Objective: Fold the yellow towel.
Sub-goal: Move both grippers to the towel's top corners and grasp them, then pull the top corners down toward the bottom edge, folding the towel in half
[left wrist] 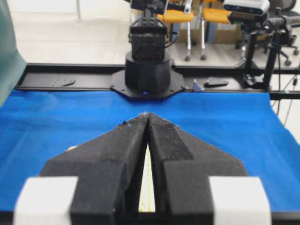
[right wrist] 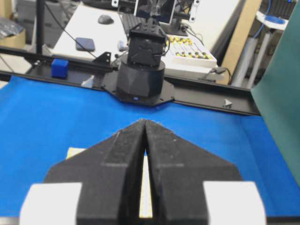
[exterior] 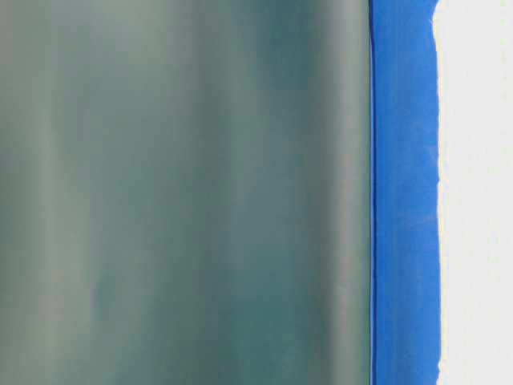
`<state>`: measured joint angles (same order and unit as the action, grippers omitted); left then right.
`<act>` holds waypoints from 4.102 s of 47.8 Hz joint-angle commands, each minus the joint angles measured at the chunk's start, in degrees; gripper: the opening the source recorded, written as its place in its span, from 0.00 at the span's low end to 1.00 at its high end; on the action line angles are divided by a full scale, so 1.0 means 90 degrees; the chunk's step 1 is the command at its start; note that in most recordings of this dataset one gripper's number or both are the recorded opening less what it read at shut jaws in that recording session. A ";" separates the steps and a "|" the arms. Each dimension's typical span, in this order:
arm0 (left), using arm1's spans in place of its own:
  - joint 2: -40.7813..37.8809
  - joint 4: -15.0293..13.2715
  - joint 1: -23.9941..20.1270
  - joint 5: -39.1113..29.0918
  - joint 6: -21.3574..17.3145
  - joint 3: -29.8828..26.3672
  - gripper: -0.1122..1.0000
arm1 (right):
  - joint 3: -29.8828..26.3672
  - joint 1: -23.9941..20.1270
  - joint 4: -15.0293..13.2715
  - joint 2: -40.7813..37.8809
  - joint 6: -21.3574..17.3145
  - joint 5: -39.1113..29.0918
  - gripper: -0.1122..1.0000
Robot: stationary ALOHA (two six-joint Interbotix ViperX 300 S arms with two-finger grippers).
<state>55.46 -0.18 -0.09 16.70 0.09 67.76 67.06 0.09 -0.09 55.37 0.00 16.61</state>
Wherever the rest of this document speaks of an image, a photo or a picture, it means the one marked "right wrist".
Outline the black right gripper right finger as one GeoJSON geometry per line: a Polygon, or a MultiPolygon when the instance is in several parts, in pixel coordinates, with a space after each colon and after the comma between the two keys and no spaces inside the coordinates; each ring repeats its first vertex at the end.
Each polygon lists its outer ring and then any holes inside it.
{"type": "Polygon", "coordinates": [[[154,223],[264,225],[266,212],[253,182],[237,166],[145,122],[154,223]]]}

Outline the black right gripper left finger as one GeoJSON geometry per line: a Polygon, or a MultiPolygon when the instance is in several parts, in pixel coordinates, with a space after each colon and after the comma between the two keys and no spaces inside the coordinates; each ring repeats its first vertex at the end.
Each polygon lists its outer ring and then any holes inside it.
{"type": "Polygon", "coordinates": [[[22,204],[22,225],[120,225],[138,218],[145,120],[53,165],[22,204]]]}

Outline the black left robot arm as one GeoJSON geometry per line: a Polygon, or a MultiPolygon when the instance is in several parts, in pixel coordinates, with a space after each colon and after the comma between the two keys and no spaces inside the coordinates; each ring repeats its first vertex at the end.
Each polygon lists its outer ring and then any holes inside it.
{"type": "Polygon", "coordinates": [[[165,80],[166,34],[150,18],[129,31],[128,52],[120,59],[112,94],[124,102],[158,105],[174,100],[174,86],[165,80]]]}

